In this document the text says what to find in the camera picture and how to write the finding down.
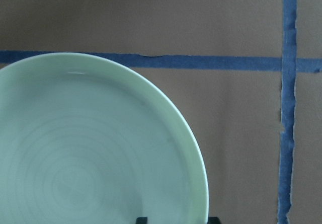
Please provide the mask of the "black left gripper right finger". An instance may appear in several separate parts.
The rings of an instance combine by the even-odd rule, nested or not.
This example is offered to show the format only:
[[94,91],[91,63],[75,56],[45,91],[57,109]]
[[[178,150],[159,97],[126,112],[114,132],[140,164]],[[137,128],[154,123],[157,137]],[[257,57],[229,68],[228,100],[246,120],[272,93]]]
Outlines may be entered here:
[[210,216],[208,218],[208,224],[220,224],[220,219],[216,216]]

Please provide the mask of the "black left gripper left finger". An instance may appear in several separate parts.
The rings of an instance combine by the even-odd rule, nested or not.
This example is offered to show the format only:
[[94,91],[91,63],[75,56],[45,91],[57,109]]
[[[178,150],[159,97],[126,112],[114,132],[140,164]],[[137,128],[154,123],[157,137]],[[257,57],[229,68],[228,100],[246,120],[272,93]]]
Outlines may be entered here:
[[147,217],[138,217],[135,224],[147,224]]

